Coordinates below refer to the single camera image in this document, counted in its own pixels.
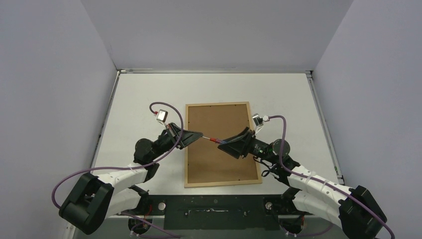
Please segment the wooden picture frame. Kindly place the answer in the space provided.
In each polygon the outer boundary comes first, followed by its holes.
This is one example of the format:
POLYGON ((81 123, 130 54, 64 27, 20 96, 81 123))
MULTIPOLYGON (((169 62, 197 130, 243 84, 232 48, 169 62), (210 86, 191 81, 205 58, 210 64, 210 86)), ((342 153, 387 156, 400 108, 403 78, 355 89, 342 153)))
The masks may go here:
POLYGON ((185 129, 204 137, 185 149, 184 186, 212 187, 261 184, 261 168, 251 155, 233 158, 210 138, 226 139, 252 128, 249 102, 186 105, 185 129))

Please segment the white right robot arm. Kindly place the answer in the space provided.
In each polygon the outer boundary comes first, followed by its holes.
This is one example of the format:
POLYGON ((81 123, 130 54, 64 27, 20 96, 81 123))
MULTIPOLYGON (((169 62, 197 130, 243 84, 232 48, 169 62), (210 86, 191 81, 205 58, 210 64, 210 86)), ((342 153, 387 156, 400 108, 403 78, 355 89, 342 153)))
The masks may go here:
POLYGON ((337 184, 306 169, 291 158, 290 145, 283 138, 265 143, 247 127, 220 140, 218 148, 236 159, 253 155, 267 166, 266 174, 287 185, 281 200, 286 213, 300 211, 323 218, 341 228, 349 239, 374 239, 386 226, 385 214, 365 187, 337 184))

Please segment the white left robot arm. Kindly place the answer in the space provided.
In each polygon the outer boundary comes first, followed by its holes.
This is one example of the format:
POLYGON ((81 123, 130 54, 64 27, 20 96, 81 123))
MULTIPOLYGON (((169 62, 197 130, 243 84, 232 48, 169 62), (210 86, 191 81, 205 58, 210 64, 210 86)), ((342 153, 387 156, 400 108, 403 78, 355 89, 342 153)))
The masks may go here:
POLYGON ((203 137, 203 133, 166 125, 157 140, 142 138, 135 144, 134 160, 126 170, 115 170, 95 176, 84 173, 63 204, 59 216, 83 233, 95 232, 113 215, 131 211, 138 215, 153 210, 149 193, 138 184, 152 179, 159 163, 155 160, 172 149, 183 149, 203 137))

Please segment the blue red screwdriver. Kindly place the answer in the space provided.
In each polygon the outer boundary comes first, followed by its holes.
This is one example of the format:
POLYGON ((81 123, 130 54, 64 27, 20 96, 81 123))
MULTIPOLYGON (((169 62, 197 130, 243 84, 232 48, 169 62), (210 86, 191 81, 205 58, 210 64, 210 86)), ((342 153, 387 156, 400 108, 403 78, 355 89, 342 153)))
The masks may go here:
POLYGON ((226 144, 227 143, 226 141, 218 139, 218 138, 206 137, 206 136, 202 136, 202 138, 209 140, 209 141, 216 143, 216 144, 226 144))

